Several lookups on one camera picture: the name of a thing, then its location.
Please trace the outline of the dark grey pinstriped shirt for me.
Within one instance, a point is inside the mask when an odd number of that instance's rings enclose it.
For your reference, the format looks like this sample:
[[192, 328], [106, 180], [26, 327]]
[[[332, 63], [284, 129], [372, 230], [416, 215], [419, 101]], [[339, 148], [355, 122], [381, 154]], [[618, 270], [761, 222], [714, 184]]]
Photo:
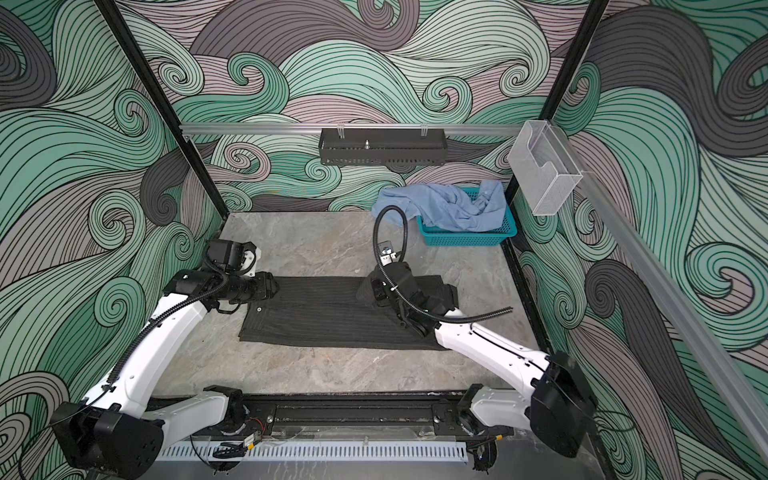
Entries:
[[248, 305], [242, 342], [311, 348], [442, 351], [419, 320], [367, 277], [278, 277], [278, 293]]

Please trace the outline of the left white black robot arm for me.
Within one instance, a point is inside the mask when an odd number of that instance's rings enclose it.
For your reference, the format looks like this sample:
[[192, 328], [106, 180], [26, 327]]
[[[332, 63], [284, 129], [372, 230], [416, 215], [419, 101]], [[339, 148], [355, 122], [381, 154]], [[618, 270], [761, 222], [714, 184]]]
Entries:
[[211, 310], [266, 301], [279, 291], [274, 276], [256, 268], [253, 243], [212, 240], [198, 269], [176, 273], [145, 326], [108, 375], [78, 403], [61, 404], [49, 426], [67, 464], [121, 479], [144, 475], [163, 450], [222, 424], [234, 433], [248, 413], [241, 390], [213, 386], [148, 411], [150, 397], [185, 339]]

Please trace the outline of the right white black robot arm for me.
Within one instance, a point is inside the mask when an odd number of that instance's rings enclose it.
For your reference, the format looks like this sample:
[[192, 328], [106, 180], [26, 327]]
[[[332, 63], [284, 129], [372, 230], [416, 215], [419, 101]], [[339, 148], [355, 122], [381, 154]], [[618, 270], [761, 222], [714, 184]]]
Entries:
[[386, 206], [375, 217], [371, 288], [377, 304], [388, 305], [403, 328], [469, 358], [508, 385], [473, 387], [464, 395], [458, 416], [466, 429], [473, 435], [495, 427], [527, 430], [557, 454], [576, 457], [598, 407], [577, 362], [563, 351], [530, 349], [483, 326], [485, 320], [511, 313], [509, 307], [466, 316], [428, 296], [405, 260], [406, 251], [379, 239], [389, 213], [398, 215], [402, 225], [408, 223], [397, 206]]

